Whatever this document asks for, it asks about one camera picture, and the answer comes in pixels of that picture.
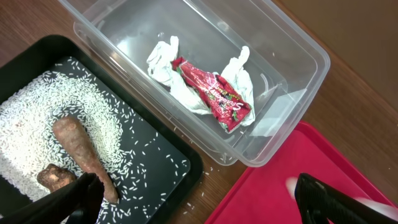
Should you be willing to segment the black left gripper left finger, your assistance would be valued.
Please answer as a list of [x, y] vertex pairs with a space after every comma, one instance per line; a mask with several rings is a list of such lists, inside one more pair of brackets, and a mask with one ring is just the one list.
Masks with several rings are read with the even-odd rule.
[[84, 173], [74, 182], [1, 218], [1, 223], [96, 223], [103, 198], [104, 184], [99, 177]]

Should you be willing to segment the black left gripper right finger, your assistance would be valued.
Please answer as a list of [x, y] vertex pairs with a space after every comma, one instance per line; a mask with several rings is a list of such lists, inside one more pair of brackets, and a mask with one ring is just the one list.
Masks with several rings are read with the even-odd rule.
[[299, 175], [294, 196], [304, 224], [397, 224], [397, 220], [306, 173]]

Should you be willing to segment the brown food scrap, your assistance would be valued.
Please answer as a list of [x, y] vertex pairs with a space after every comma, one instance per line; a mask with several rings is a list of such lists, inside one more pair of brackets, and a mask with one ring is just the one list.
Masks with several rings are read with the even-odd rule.
[[50, 190], [50, 192], [61, 189], [75, 180], [75, 174], [55, 164], [49, 164], [44, 170], [37, 174], [38, 183]]

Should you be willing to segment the red plastic tray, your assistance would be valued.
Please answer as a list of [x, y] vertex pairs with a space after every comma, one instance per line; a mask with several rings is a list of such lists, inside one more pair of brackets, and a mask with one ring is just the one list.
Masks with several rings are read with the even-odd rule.
[[286, 181], [302, 172], [350, 197], [393, 205], [314, 127], [300, 122], [267, 164], [245, 170], [207, 223], [300, 223]]

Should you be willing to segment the brown root vegetable piece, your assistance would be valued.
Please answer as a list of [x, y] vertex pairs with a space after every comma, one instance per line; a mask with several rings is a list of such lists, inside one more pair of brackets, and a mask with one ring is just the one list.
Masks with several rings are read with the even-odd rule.
[[104, 185], [104, 198], [109, 203], [119, 203], [116, 188], [100, 163], [91, 140], [79, 120], [66, 116], [54, 122], [52, 129], [58, 142], [82, 171], [95, 173], [98, 176]]

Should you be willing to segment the white rice pile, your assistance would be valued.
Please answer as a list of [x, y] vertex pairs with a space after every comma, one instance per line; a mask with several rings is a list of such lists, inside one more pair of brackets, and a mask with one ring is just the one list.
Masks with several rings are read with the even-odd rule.
[[74, 57], [63, 57], [1, 104], [1, 176], [30, 200], [49, 191], [37, 174], [49, 164], [82, 169], [52, 126], [72, 116], [86, 129], [119, 194], [98, 223], [147, 223], [190, 170], [190, 161]]

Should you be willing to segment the red snack wrapper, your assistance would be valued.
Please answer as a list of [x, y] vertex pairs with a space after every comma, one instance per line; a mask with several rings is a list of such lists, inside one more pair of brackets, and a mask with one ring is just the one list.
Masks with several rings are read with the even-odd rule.
[[198, 93], [227, 133], [234, 131], [252, 111], [251, 106], [221, 75], [200, 70], [183, 57], [173, 60], [172, 68]]

